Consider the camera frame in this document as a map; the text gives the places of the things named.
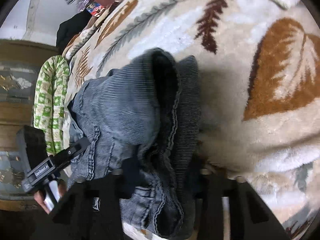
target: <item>wall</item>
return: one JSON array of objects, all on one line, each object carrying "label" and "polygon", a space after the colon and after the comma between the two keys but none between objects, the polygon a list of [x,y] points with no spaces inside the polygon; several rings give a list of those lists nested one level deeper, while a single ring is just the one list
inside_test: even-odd
[{"label": "wall", "polygon": [[55,46],[60,23],[77,14],[76,1],[19,0],[0,28],[0,39],[18,39]]},{"label": "wall", "polygon": [[30,0],[19,0],[0,28],[0,39],[21,40],[27,29]]}]

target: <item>white fleece blanket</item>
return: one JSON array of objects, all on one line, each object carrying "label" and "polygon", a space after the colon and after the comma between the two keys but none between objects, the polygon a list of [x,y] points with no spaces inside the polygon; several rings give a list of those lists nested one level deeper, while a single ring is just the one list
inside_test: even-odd
[{"label": "white fleece blanket", "polygon": [[[198,154],[243,175],[292,239],[320,207],[320,29],[302,3],[122,0],[63,56],[66,104],[81,84],[160,47],[194,55],[201,79]],[[68,145],[65,118],[65,147]]]}]

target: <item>human hand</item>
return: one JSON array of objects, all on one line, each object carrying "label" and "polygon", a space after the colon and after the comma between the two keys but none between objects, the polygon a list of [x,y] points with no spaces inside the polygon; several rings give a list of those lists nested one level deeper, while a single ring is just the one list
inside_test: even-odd
[{"label": "human hand", "polygon": [[[65,194],[65,192],[67,191],[67,185],[66,182],[62,179],[60,179],[58,181],[58,191],[59,191],[59,195],[60,197],[63,197],[63,195]],[[50,210],[48,209],[48,207],[45,205],[44,203],[44,195],[41,191],[37,191],[34,195],[33,195],[35,201],[44,209],[44,211],[49,214]]]}]

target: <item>fleece blanket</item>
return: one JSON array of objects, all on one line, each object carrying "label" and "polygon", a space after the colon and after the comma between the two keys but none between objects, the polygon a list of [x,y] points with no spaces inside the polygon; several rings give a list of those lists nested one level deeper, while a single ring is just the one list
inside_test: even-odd
[{"label": "fleece blanket", "polygon": [[[65,105],[85,80],[146,49],[194,55],[201,80],[197,152],[245,176],[292,239],[320,207],[320,29],[298,3],[119,0],[63,53]],[[68,116],[64,147],[68,146]]]},{"label": "fleece blanket", "polygon": [[69,67],[58,55],[49,58],[41,67],[33,107],[33,126],[44,131],[47,154],[62,150],[64,99],[67,93]]}]

